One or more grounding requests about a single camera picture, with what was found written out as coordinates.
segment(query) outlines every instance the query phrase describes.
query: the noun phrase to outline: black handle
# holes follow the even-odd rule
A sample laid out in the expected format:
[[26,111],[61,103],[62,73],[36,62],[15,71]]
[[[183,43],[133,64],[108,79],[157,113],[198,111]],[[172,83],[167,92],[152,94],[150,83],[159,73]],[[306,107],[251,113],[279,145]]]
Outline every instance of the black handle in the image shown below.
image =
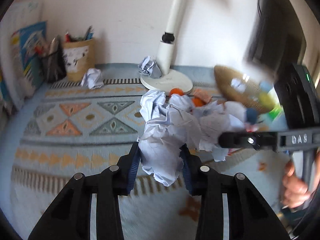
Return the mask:
[[[303,151],[303,169],[302,169],[302,177],[301,180],[308,185],[308,190],[311,191],[313,185],[310,185],[311,182],[311,172],[312,165],[315,161],[315,156],[317,153],[317,149],[311,149]],[[311,199],[306,200],[302,205],[298,206],[296,210],[303,210],[309,206],[309,202]]]

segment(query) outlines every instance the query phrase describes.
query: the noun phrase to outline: wicker basket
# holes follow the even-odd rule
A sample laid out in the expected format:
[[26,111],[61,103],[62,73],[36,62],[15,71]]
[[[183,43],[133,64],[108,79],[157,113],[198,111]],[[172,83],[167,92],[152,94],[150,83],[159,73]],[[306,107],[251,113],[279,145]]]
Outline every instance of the wicker basket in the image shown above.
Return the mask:
[[257,96],[262,90],[254,83],[250,78],[246,82],[247,88],[243,94],[231,87],[231,81],[234,78],[243,80],[243,74],[228,67],[215,66],[214,76],[216,79],[217,87],[223,96],[230,101],[237,101],[242,103],[247,108],[255,108],[259,114],[265,114],[270,112],[272,109],[262,106],[259,102],[252,100],[250,97]]

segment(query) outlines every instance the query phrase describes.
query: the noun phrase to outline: lamp base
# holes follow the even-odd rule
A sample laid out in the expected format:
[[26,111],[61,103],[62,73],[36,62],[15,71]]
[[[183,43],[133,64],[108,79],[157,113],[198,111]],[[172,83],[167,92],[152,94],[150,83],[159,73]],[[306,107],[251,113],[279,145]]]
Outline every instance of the lamp base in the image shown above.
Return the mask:
[[141,83],[150,90],[164,91],[169,95],[173,88],[180,88],[185,94],[189,94],[193,88],[193,83],[185,74],[170,69],[169,73],[161,78],[153,79],[141,75]]

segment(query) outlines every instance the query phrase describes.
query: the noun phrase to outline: crumpled blue paper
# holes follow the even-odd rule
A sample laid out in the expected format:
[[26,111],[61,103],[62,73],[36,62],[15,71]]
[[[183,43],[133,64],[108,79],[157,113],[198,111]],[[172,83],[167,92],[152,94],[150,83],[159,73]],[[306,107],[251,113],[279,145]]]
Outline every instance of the crumpled blue paper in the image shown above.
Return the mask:
[[159,69],[155,60],[151,60],[150,56],[147,56],[138,65],[139,73],[141,75],[148,76],[150,78],[160,78],[162,77],[161,70]]

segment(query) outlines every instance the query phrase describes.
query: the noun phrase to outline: green object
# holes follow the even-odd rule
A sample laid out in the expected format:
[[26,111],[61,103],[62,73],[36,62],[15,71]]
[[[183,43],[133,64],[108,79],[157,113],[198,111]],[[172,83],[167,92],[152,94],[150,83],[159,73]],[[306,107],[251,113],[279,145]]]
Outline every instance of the green object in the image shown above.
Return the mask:
[[269,113],[269,117],[272,119],[272,121],[283,111],[283,108],[280,104],[277,104],[275,108],[273,108]]

